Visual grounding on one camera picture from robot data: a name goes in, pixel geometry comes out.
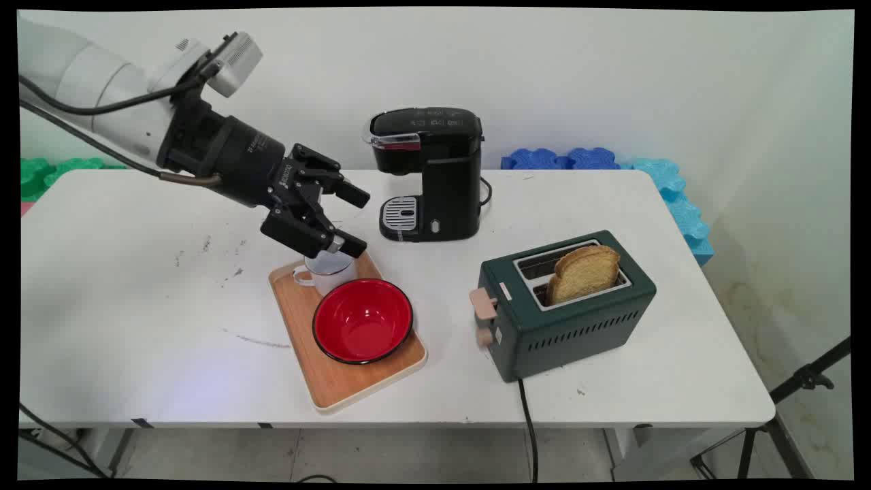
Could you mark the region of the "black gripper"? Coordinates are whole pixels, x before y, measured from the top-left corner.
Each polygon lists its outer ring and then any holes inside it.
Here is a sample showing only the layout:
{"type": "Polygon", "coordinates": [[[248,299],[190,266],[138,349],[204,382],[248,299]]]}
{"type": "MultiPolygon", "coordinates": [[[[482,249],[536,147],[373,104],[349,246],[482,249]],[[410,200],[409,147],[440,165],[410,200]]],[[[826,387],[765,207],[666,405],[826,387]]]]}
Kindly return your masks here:
{"type": "Polygon", "coordinates": [[[291,180],[317,183],[326,195],[364,208],[370,194],[346,179],[338,161],[301,144],[289,153],[273,137],[215,112],[200,92],[187,92],[175,102],[157,155],[160,168],[197,179],[217,174],[220,183],[212,191],[249,208],[270,208],[259,231],[307,258],[320,253],[358,258],[367,250],[367,242],[338,229],[317,213],[320,208],[304,204],[291,180]]]}

